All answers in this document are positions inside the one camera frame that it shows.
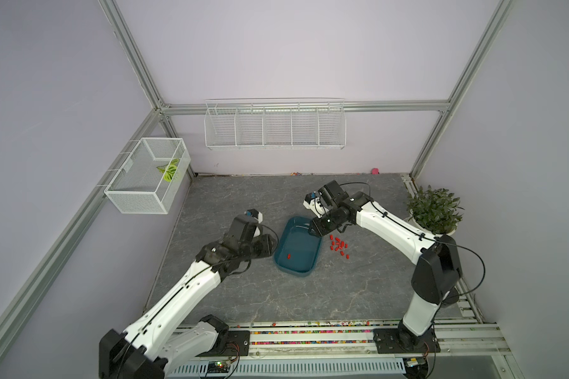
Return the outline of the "teal plastic storage box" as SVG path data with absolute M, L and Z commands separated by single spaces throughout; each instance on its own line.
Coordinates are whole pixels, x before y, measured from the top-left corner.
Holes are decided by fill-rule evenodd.
M 292 276 L 309 276 L 317 264 L 322 238 L 309 234 L 311 219 L 294 216 L 286 224 L 273 260 L 276 267 Z

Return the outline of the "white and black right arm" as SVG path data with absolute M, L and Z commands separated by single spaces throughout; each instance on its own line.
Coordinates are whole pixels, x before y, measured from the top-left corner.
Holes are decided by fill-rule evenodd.
M 387 241 L 415 266 L 414 294 L 398 325 L 397 338 L 411 346 L 429 332 L 437 311 L 456 303 L 461 293 L 456 285 L 462 276 L 458 248 L 448 235 L 432 235 L 393 216 L 369 195 L 352 196 L 339 192 L 336 197 L 312 192 L 303 205 L 315 214 L 310 233 L 325 236 L 348 225 L 356 225 Z

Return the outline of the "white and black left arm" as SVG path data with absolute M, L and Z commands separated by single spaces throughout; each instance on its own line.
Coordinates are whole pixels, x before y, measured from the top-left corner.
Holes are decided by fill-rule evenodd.
M 191 331 L 174 334 L 184 319 L 241 263 L 270 257 L 279 238 L 273 233 L 232 235 L 206 244 L 180 281 L 154 307 L 121 333 L 109 330 L 100 340 L 100 378 L 165 378 L 197 355 L 224 347 L 224 322 L 207 317 Z

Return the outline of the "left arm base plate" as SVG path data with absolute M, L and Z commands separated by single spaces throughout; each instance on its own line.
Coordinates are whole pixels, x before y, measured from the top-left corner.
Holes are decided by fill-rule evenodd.
M 218 356 L 248 356 L 251 346 L 251 334 L 248 331 L 233 330 L 223 335 L 219 335 L 216 344 L 199 355 L 199 357 L 218 357 Z

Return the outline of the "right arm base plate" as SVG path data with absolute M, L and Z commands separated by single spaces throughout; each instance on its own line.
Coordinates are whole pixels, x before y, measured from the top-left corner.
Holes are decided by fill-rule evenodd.
M 441 351 L 433 328 L 428 328 L 421 336 L 398 328 L 376 328 L 373 341 L 379 354 L 423 355 Z

